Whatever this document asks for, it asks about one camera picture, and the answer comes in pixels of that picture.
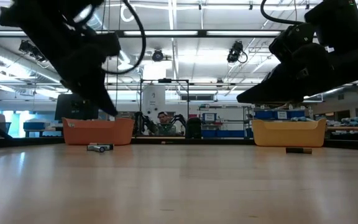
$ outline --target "battery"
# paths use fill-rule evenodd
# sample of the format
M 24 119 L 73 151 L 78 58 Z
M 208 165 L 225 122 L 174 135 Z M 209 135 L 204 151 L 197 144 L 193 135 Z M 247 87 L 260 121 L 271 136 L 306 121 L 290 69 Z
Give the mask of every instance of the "battery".
M 313 150 L 302 148 L 302 147 L 288 147 L 285 148 L 286 153 L 302 153 L 302 154 L 311 154 Z
M 95 146 L 95 145 L 89 145 L 86 147 L 87 151 L 96 151 L 96 152 L 104 152 L 106 150 L 109 150 L 106 146 Z

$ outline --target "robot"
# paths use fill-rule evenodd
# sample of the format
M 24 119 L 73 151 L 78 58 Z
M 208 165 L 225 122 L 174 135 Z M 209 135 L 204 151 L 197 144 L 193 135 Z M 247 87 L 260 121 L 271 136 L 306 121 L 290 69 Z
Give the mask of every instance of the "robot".
M 101 68 L 106 58 L 119 54 L 117 35 L 98 35 L 86 25 L 103 0 L 15 0 L 10 8 L 1 8 L 0 25 L 20 27 L 55 67 L 65 87 L 115 116 L 117 110 L 104 88 L 104 76 L 135 69 L 144 57 L 146 45 L 139 17 L 128 0 L 122 1 L 142 36 L 138 62 L 122 72 Z M 269 46 L 281 63 L 262 83 L 237 96 L 238 102 L 302 102 L 304 96 L 358 80 L 358 8 L 354 0 L 324 0 L 305 14 L 306 22 L 273 18 L 265 13 L 265 3 L 263 0 L 260 7 L 264 17 L 291 25 Z M 75 22 L 74 18 L 87 6 L 91 6 L 90 13 Z M 314 33 L 319 44 L 313 43 Z M 334 51 L 329 53 L 325 47 Z
M 1 7 L 0 25 L 20 27 L 53 65 L 62 78 L 63 86 L 115 116 L 117 110 L 104 87 L 105 75 L 120 75 L 136 69 L 144 57 L 146 46 L 144 28 L 138 15 L 128 0 L 122 1 L 139 26 L 142 50 L 134 67 L 121 72 L 102 68 L 107 58 L 119 55 L 121 46 L 117 35 L 97 34 L 86 25 L 103 0 L 13 0 L 9 8 Z M 76 22 L 75 18 L 88 6 L 91 7 L 89 14 Z
M 305 14 L 306 22 L 262 15 L 290 24 L 270 44 L 281 62 L 263 80 L 237 96 L 240 103 L 299 103 L 337 86 L 358 80 L 358 8 L 354 0 L 324 0 Z M 314 33 L 319 44 L 313 43 Z

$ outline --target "blue bin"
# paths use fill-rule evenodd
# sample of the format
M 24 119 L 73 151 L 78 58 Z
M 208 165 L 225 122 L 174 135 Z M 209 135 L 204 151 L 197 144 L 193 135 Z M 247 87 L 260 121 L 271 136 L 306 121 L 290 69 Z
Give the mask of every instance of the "blue bin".
M 244 132 L 244 130 L 236 130 L 236 131 L 230 131 L 231 132 L 231 137 L 233 138 L 244 138 L 246 133 Z
M 255 111 L 254 118 L 256 119 L 276 119 L 277 113 L 275 111 Z
M 219 138 L 230 137 L 230 131 L 228 131 L 228 130 L 217 130 L 216 133 Z
M 243 138 L 244 130 L 217 130 L 219 138 Z
M 203 135 L 203 138 L 216 138 L 216 130 L 202 130 L 201 134 Z
M 305 111 L 289 111 L 289 118 L 300 118 L 305 116 Z

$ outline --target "plastic bin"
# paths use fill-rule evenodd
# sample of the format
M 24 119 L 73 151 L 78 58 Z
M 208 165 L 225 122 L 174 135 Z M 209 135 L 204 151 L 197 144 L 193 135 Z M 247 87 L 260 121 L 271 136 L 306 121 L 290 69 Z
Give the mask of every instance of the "plastic bin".
M 305 116 L 305 111 L 289 111 L 289 118 L 301 118 Z
M 326 120 L 306 122 L 265 122 L 253 120 L 258 146 L 321 147 L 324 144 Z
M 63 118 L 63 133 L 65 142 L 69 145 L 87 145 L 96 142 L 120 146 L 131 143 L 134 123 L 134 120 L 126 118 L 118 118 L 115 121 Z
M 219 138 L 243 138 L 244 130 L 217 130 Z
M 256 119 L 276 119 L 277 114 L 274 114 L 274 111 L 255 111 Z
M 216 138 L 216 130 L 202 130 L 201 131 L 203 138 Z

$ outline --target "security camera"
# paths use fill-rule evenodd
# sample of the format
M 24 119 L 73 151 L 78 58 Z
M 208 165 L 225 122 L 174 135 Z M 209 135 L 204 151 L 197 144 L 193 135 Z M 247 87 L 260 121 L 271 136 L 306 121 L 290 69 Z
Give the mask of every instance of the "security camera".
M 239 40 L 235 41 L 235 43 L 233 44 L 231 49 L 229 49 L 229 55 L 227 56 L 227 62 L 229 62 L 229 63 L 235 63 L 237 61 L 239 62 L 241 53 L 244 53 L 244 51 L 242 49 L 243 49 L 242 42 Z
M 152 60 L 154 62 L 161 62 L 163 59 L 164 59 L 164 54 L 162 53 L 162 51 L 159 49 L 154 50 Z

